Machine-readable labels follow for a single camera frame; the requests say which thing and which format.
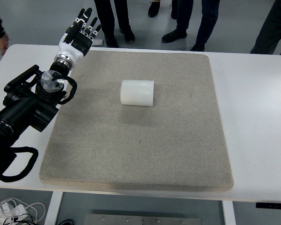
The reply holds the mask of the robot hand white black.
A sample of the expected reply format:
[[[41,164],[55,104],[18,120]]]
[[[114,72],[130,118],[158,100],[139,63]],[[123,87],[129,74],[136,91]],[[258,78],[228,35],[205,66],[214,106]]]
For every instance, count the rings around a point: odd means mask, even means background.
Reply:
[[[101,29],[99,24],[96,28],[97,17],[90,24],[92,8],[81,9],[73,24],[67,28],[59,42],[59,54],[65,55],[73,63],[86,56]]]

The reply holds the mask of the person's hand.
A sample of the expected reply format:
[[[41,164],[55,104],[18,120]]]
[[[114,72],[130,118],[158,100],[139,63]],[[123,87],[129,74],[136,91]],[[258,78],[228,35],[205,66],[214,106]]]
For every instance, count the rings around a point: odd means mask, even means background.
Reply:
[[[0,38],[0,53],[3,56],[8,49],[9,36],[5,34]]]

